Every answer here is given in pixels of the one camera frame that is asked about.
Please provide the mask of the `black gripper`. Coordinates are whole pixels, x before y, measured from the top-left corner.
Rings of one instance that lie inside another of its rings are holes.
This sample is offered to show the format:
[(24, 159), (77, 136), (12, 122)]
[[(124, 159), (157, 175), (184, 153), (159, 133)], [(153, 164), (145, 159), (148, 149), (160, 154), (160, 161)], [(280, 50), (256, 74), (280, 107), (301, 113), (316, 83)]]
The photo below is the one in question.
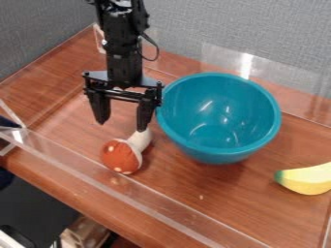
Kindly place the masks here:
[(161, 83), (144, 75), (143, 57), (133, 51), (105, 55), (105, 70), (85, 71), (84, 94), (88, 97), (96, 121), (104, 124), (111, 115), (109, 101), (137, 102), (137, 131), (143, 132), (151, 121), (155, 107), (160, 105)]

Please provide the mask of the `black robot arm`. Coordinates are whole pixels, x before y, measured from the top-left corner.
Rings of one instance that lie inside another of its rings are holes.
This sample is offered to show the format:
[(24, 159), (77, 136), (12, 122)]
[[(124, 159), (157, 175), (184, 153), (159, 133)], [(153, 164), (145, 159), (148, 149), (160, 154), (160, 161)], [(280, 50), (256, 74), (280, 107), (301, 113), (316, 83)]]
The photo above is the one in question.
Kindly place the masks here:
[(83, 73), (84, 94), (95, 119), (104, 124), (111, 116), (111, 101), (137, 103), (137, 131), (143, 132), (155, 108), (161, 105), (163, 84), (143, 72), (143, 41), (156, 43), (145, 33), (149, 14), (144, 0), (85, 0), (96, 8), (103, 30), (105, 70)]

